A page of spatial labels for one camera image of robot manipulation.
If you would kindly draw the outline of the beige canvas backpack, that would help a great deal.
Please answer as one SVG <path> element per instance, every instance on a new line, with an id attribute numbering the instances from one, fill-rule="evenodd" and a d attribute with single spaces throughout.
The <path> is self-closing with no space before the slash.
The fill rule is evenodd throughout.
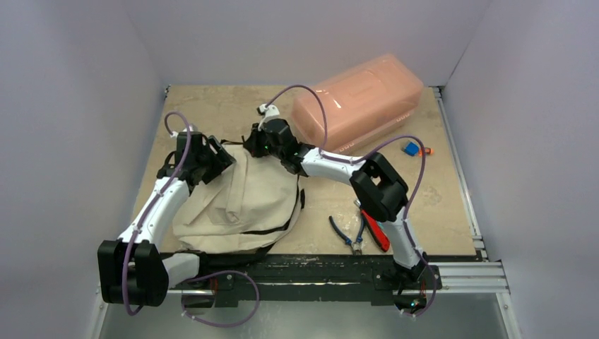
<path id="1" fill-rule="evenodd" d="M 209 184 L 196 186 L 174 217 L 182 247 L 207 254 L 253 251 L 275 244 L 304 207 L 300 179 L 273 156 L 252 157 L 226 143 L 235 163 Z"/>

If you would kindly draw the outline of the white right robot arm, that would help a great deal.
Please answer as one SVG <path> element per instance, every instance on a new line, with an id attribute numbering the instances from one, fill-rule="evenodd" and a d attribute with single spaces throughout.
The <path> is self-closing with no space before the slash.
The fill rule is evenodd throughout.
<path id="1" fill-rule="evenodd" d="M 428 262 L 408 219 L 415 193 L 409 192 L 405 180 L 381 153 L 348 157 L 326 152 L 298 141 L 284 119 L 253 124 L 242 142 L 253 157 L 276 157 L 291 174 L 351 186 L 361 209 L 379 223 L 390 241 L 399 283 L 414 287 L 423 280 Z"/>

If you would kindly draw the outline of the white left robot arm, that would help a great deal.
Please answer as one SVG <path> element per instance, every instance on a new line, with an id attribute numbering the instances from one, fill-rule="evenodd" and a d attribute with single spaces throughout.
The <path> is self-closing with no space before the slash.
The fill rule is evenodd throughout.
<path id="1" fill-rule="evenodd" d="M 214 136 L 192 131 L 176 137 L 176 149 L 157 171 L 142 211 L 117 239 L 99 245 L 100 291 L 106 303 L 157 307 L 169 289 L 184 281 L 194 289 L 210 282 L 210 269 L 198 254 L 161 254 L 158 246 L 194 188 L 234 163 Z"/>

